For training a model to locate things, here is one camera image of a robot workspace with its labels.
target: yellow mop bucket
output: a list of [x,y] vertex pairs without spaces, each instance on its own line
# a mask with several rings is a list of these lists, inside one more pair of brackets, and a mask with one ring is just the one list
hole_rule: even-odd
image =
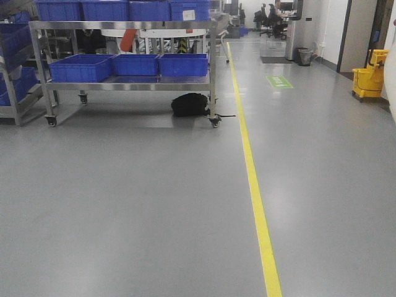
[[377,68],[377,67],[383,67],[385,64],[386,57],[388,55],[389,50],[387,49],[372,49],[372,52],[370,53],[371,59],[367,65],[367,68]]
[[353,69],[353,93],[357,94],[360,98],[381,97],[383,84],[383,69]]

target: trash can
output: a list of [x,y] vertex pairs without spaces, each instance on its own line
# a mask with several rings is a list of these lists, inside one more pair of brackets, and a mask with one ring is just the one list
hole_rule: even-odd
[[300,61],[298,65],[300,66],[310,66],[313,51],[311,49],[299,49],[298,54]]
[[299,56],[299,50],[308,50],[308,48],[295,48],[293,52],[293,60],[297,64],[301,64],[301,57]]

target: cart wheel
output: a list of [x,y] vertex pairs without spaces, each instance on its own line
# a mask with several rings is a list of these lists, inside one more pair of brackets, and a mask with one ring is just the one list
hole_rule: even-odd
[[209,119],[209,121],[212,123],[213,128],[217,128],[220,125],[221,117],[216,116],[214,119]]
[[87,95],[79,95],[82,104],[88,103],[88,96]]
[[56,127],[56,118],[54,116],[47,116],[47,121],[50,127]]

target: black backpack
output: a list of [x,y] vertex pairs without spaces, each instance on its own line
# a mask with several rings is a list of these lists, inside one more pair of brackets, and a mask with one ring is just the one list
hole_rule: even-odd
[[207,116],[208,98],[203,94],[188,93],[172,100],[172,110],[175,116]]

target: stainless steel cart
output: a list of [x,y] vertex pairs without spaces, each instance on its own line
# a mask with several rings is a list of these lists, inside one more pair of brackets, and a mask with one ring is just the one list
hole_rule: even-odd
[[[5,17],[7,14],[13,14],[20,10],[23,5],[29,5],[30,0],[10,1],[5,4],[0,4],[0,17]],[[40,46],[46,48],[43,40],[40,40]],[[0,47],[2,47],[2,40],[0,37]],[[0,56],[0,73],[3,75],[6,83],[10,106],[0,106],[0,118],[12,118],[15,124],[20,126],[22,124],[22,116],[41,98],[41,86],[36,85],[29,90],[27,95],[21,101],[17,101],[15,94],[14,81],[11,79],[11,72],[15,65],[21,65],[27,59],[33,56],[33,46],[28,45],[12,57],[13,63],[8,63],[7,59]]]
[[45,68],[41,58],[41,46],[39,36],[45,36],[46,30],[71,30],[73,52],[78,53],[77,39],[75,30],[89,29],[208,29],[210,32],[210,44],[216,44],[216,35],[218,22],[216,19],[208,21],[171,21],[171,22],[30,22],[30,31],[32,34],[33,47],[37,59],[37,66],[40,75],[43,96],[46,98],[47,114],[46,118],[51,127],[57,125],[56,112],[50,100],[50,90],[80,90],[80,99],[82,103],[87,103],[87,90],[115,90],[115,91],[209,91],[209,121],[213,127],[218,127],[221,117],[216,114],[216,60],[215,50],[209,54],[209,74],[207,77],[157,77],[148,82],[141,82],[133,77],[115,77],[112,76],[102,82],[97,83],[69,83],[69,82],[50,82],[46,77]]

